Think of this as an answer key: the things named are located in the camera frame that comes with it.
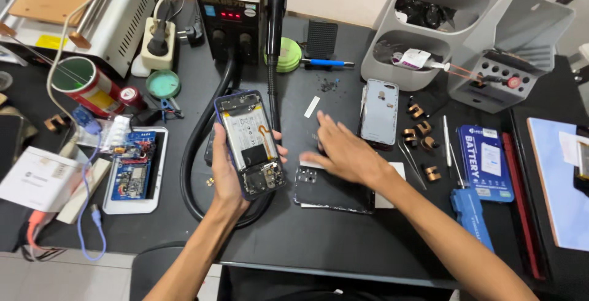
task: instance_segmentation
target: smartphone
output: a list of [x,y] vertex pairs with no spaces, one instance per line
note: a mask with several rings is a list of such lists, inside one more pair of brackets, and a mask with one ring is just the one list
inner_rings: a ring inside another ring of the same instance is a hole
[[368,79],[363,94],[360,137],[369,142],[393,146],[396,139],[399,86]]
[[260,92],[219,97],[215,100],[215,110],[227,132],[227,146],[244,199],[251,201],[286,185]]

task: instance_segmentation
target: white cardboard box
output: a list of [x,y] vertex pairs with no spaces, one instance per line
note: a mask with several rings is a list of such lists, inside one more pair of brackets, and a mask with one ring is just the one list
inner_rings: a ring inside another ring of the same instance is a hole
[[59,212],[82,180],[82,166],[29,146],[0,183],[0,198],[45,213]]

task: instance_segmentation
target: white tray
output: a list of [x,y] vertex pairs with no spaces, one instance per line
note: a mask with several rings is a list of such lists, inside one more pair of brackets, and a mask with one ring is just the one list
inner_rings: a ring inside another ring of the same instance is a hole
[[108,186],[107,186],[107,193],[104,196],[104,201],[102,202],[102,210],[105,214],[108,215],[121,215],[121,214],[149,214],[153,212],[160,201],[160,184],[161,184],[161,176],[164,172],[164,159],[166,158],[166,149],[168,146],[168,129],[165,127],[155,126],[155,127],[134,127],[134,132],[157,132],[157,133],[164,133],[164,141],[161,144],[161,157],[160,157],[160,164],[157,167],[157,179],[156,179],[156,187],[153,193],[153,199],[128,199],[128,200],[119,200],[113,201],[111,198],[113,197],[113,188],[114,188],[114,181],[115,175],[117,173],[118,167],[118,159],[113,161],[113,165],[111,167],[110,176],[108,178]]

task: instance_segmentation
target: red strip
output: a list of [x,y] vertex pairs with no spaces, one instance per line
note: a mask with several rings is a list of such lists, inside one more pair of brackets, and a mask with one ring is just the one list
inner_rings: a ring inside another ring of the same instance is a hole
[[532,232],[530,229],[530,217],[528,209],[525,204],[525,193],[523,191],[524,185],[522,183],[521,171],[517,166],[517,157],[515,156],[514,145],[511,140],[511,135],[502,133],[503,146],[505,147],[505,158],[507,159],[507,167],[510,169],[511,183],[514,188],[515,202],[519,217],[521,218],[521,225],[524,230],[525,247],[528,250],[529,263],[532,269],[532,275],[538,280],[546,280],[546,277],[540,273],[538,268],[538,259],[536,258],[536,251],[532,239]]

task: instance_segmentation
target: orange flex cable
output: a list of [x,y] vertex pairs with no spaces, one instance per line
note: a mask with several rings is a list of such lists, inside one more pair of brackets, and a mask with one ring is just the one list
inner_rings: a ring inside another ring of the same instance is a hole
[[264,145],[266,146],[266,152],[269,154],[270,153],[270,146],[268,146],[268,140],[266,139],[266,134],[264,134],[264,132],[266,133],[270,133],[268,131],[268,129],[264,126],[264,125],[260,125],[260,127],[258,127],[258,132],[261,133],[261,137],[264,138]]

